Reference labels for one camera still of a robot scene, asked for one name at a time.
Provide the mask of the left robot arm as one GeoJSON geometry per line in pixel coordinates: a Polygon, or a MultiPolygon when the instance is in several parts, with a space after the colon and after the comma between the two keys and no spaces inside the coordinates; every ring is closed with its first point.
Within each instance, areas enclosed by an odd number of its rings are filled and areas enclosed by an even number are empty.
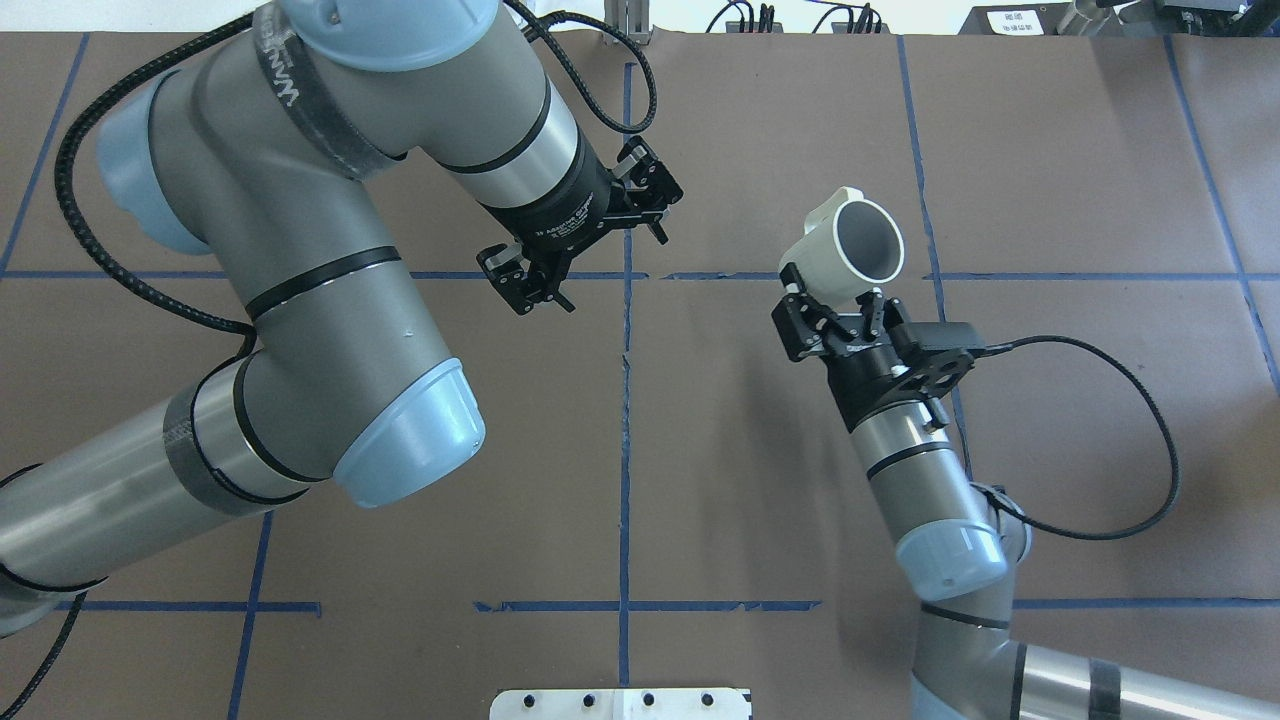
{"type": "Polygon", "coordinates": [[[3,482],[3,634],[161,550],[334,480],[393,503],[486,429],[366,191],[413,150],[508,234],[484,278],[517,314],[572,302],[573,260],[684,191],[517,1],[270,1],[131,72],[68,127],[52,181],[136,296],[237,333],[236,356],[3,482]]]}

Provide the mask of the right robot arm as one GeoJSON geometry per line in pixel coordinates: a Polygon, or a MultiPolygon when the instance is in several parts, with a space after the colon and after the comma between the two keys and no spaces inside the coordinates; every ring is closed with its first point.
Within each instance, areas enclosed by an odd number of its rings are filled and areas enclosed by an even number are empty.
{"type": "Polygon", "coordinates": [[[827,290],[780,268],[772,319],[794,363],[818,357],[865,478],[920,601],[914,719],[1275,719],[1274,702],[1012,638],[1018,564],[1038,521],[1001,487],[969,479],[945,397],[980,357],[1044,337],[986,343],[964,322],[914,322],[877,283],[827,290]]]}

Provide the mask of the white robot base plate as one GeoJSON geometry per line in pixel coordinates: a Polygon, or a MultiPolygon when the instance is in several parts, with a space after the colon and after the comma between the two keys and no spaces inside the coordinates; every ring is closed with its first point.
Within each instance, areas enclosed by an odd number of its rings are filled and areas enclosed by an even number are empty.
{"type": "Polygon", "coordinates": [[[490,719],[753,719],[749,691],[731,687],[502,691],[490,719]]]}

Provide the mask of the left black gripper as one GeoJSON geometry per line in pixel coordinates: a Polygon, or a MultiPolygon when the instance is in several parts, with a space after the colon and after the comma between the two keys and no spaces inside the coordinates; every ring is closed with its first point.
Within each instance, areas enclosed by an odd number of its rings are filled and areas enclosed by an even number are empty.
{"type": "Polygon", "coordinates": [[[623,142],[611,173],[598,160],[512,160],[480,174],[480,204],[521,243],[476,256],[492,287],[518,314],[538,304],[576,306],[562,293],[576,247],[590,238],[611,200],[611,229],[645,225],[659,245],[669,206],[684,190],[643,136],[623,142]]]}

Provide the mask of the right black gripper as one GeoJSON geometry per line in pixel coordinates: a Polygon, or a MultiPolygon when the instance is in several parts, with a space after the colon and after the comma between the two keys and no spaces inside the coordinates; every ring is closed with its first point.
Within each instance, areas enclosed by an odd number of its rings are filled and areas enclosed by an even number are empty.
{"type": "Polygon", "coordinates": [[[796,263],[785,263],[780,279],[785,293],[772,320],[783,350],[792,363],[805,357],[823,361],[846,430],[908,402],[925,406],[929,428],[950,424],[941,400],[973,369],[977,356],[952,351],[909,364],[893,345],[895,329],[914,322],[901,299],[887,299],[882,288],[872,288],[858,296],[858,313],[837,313],[808,293],[796,263]]]}

